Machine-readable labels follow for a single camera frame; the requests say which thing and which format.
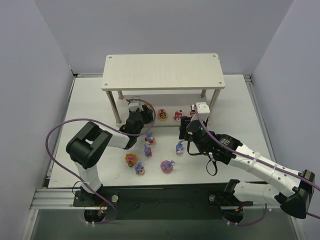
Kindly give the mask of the pink bear clover toy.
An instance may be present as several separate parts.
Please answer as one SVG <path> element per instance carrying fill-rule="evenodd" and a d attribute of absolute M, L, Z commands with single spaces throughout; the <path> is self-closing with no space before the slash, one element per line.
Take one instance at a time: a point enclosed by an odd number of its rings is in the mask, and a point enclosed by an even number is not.
<path fill-rule="evenodd" d="M 168 113 L 166 112 L 166 110 L 164 108 L 161 108 L 158 110 L 157 118 L 160 121 L 166 121 L 168 119 Z"/>

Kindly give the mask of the purple bunny blue ears toy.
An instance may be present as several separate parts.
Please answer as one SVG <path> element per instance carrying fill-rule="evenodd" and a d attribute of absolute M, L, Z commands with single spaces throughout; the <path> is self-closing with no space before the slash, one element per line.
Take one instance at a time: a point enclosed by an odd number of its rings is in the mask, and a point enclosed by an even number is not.
<path fill-rule="evenodd" d="M 175 152 L 177 155 L 182 155 L 184 153 L 184 146 L 183 146 L 184 140 L 180 140 L 177 145 L 175 146 Z"/>

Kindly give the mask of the red white bear toy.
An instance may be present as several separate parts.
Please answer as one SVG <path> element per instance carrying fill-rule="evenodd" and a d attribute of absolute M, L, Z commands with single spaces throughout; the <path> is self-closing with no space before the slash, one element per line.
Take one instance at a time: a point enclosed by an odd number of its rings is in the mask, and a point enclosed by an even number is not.
<path fill-rule="evenodd" d="M 174 113 L 173 119 L 174 119 L 176 122 L 180 122 L 182 116 L 183 116 L 183 111 L 180 109 L 180 110 L 177 110 L 177 111 Z"/>

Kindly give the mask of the orange lion toy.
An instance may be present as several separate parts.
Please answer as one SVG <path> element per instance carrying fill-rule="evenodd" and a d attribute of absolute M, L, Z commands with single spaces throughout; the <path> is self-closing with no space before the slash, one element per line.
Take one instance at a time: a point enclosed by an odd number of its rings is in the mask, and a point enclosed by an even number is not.
<path fill-rule="evenodd" d="M 137 163 L 137 160 L 137 156 L 133 153 L 128 153 L 125 156 L 125 162 L 130 168 L 132 168 Z"/>

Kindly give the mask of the purple bunny pink cake toy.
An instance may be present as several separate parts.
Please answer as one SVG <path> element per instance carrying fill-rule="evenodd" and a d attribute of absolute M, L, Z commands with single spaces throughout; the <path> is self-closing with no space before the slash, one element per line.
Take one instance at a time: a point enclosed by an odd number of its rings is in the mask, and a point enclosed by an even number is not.
<path fill-rule="evenodd" d="M 166 174 L 169 174 L 173 171 L 173 164 L 175 164 L 176 162 L 171 160 L 164 160 L 161 162 L 160 164 L 160 168 L 161 170 L 166 173 Z"/>

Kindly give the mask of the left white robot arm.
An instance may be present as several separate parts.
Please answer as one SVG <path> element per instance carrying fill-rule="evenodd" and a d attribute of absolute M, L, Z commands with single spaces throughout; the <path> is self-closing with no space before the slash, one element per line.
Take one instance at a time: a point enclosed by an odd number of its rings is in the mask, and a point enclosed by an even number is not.
<path fill-rule="evenodd" d="M 97 163 L 107 147 L 128 150 L 136 142 L 145 125 L 154 122 L 154 109 L 146 104 L 136 111 L 129 111 L 128 118 L 119 131 L 103 130 L 96 123 L 87 122 L 69 141 L 66 152 L 75 163 L 79 176 L 84 183 L 80 190 L 82 195 L 91 200 L 102 194 L 103 184 L 98 175 Z"/>

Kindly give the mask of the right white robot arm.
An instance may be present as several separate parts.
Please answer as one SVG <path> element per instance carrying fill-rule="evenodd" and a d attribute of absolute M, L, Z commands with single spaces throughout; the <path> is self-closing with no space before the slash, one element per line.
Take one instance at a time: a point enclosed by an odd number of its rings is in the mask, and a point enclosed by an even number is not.
<path fill-rule="evenodd" d="M 213 164 L 221 162 L 242 169 L 263 183 L 231 179 L 224 193 L 239 202 L 253 202 L 280 206 L 288 215 L 305 219 L 315 190 L 315 174 L 310 170 L 297 171 L 279 165 L 258 153 L 238 139 L 227 134 L 215 134 L 205 122 L 183 116 L 179 139 L 194 143 L 197 155 L 204 155 Z"/>

